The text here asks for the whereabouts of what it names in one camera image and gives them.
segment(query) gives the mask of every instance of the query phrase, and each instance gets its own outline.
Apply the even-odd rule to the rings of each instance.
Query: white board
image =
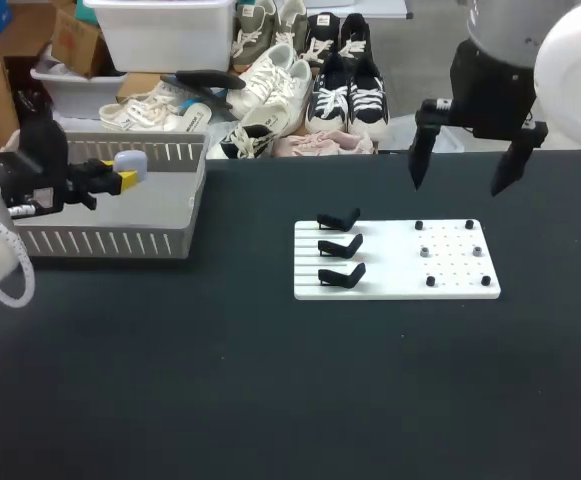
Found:
[[[501,287],[481,223],[473,220],[359,221],[347,232],[319,229],[317,222],[294,228],[294,295],[299,300],[469,300],[496,299]],[[355,235],[363,244],[350,260],[320,256],[319,240],[348,246]],[[480,247],[480,256],[475,255]],[[421,249],[428,248],[429,256]],[[359,263],[366,274],[353,289],[321,285],[320,269],[344,275]],[[434,286],[426,284],[434,277]],[[483,277],[490,284],[483,285]]]

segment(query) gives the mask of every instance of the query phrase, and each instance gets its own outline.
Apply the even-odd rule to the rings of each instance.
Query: shoe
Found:
[[[330,155],[371,155],[372,140],[368,134],[349,135],[335,130],[305,137],[289,136],[274,142],[273,157],[323,157]]]
[[[332,13],[320,13],[308,18],[306,52],[301,55],[310,63],[312,74],[318,75],[328,55],[339,50],[339,17]]]
[[[304,112],[312,90],[312,72],[305,60],[296,62],[290,70],[279,70],[277,86],[270,94],[266,105],[283,103],[288,107],[290,121],[281,136],[297,131],[303,123]]]
[[[232,114],[242,119],[253,108],[263,105],[276,87],[277,72],[287,71],[293,63],[294,49],[287,43],[280,43],[266,50],[239,76],[246,82],[245,88],[228,92],[226,101],[232,105]]]
[[[281,135],[289,120],[288,107],[282,103],[255,108],[208,151],[207,158],[257,158]]]
[[[185,90],[160,81],[151,91],[130,95],[125,102],[128,100],[136,100],[141,103],[163,103],[166,105],[172,105],[173,107],[178,107],[183,105],[188,97],[189,95]]]
[[[303,0],[286,0],[277,14],[272,44],[287,43],[296,54],[305,52],[308,11]]]
[[[372,56],[370,27],[360,13],[348,15],[341,27],[341,50],[339,55],[356,65],[364,55]]]
[[[232,66],[241,73],[268,48],[272,40],[277,7],[274,0],[256,0],[254,5],[239,5],[240,28],[232,43]]]
[[[186,123],[178,108],[163,103],[147,104],[134,99],[123,105],[104,105],[99,109],[101,125],[110,130],[130,132],[184,132]]]
[[[350,80],[348,132],[370,135],[373,142],[383,140],[388,131],[388,102],[379,69],[369,56],[357,63]]]
[[[333,53],[314,83],[306,112],[306,129],[310,133],[345,131],[347,119],[348,73],[343,58]]]

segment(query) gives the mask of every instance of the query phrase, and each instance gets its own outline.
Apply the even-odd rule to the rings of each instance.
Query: black tablecloth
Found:
[[[209,166],[176,268],[0,306],[0,479],[581,478],[581,152]],[[475,218],[499,300],[299,302],[293,226]]]

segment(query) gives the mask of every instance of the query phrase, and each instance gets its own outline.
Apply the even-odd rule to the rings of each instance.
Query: basket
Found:
[[[148,177],[122,195],[97,195],[97,209],[65,205],[15,221],[31,257],[184,259],[205,183],[202,134],[66,132],[70,163],[111,160],[122,150],[148,156]],[[18,133],[4,150],[18,145]]]

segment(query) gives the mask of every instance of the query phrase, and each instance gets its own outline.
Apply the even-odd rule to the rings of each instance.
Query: black bracket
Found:
[[[321,285],[341,287],[348,290],[357,286],[359,280],[366,274],[366,264],[360,263],[350,275],[333,272],[332,270],[319,270]]]
[[[338,243],[328,242],[327,240],[319,240],[317,248],[319,249],[319,256],[325,253],[331,257],[339,257],[349,260],[354,257],[354,254],[357,253],[357,250],[359,250],[362,243],[363,235],[358,234],[352,239],[352,242],[350,242],[350,245],[347,247],[339,245]]]
[[[319,229],[326,227],[330,230],[339,230],[341,232],[349,232],[354,224],[359,220],[361,216],[361,210],[355,208],[352,210],[346,218],[333,217],[331,215],[319,214],[317,215],[317,223],[319,224]]]

